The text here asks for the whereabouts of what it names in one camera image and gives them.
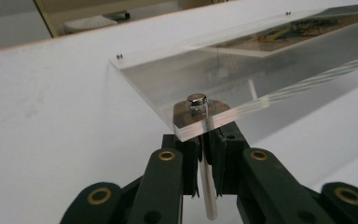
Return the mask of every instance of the white table surface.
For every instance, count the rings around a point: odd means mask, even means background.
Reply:
[[[108,62],[285,11],[358,1],[236,1],[0,50],[0,223],[59,223],[90,184],[143,174],[169,129]],[[304,185],[358,187],[358,70],[237,121]],[[216,223],[241,223],[235,197]],[[186,197],[184,223],[208,223]]]

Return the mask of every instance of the clear acrylic sheet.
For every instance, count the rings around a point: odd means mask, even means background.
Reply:
[[[357,69],[358,6],[290,12],[110,61],[185,141]],[[229,109],[172,124],[174,105],[198,92]]]

